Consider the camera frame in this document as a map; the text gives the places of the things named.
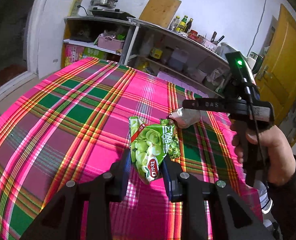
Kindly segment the person's right hand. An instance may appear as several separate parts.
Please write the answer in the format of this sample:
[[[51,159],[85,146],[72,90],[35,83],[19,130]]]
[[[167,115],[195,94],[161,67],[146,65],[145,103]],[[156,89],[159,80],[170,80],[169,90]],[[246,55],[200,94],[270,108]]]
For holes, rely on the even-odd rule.
[[[239,163],[242,164],[249,156],[249,152],[242,145],[242,142],[246,140],[253,145],[260,144],[264,150],[264,156],[269,159],[270,166],[267,175],[269,183],[282,186],[295,174],[296,160],[292,149],[284,133],[276,125],[256,133],[247,128],[245,123],[235,121],[230,129],[236,133],[232,139],[232,145]]]

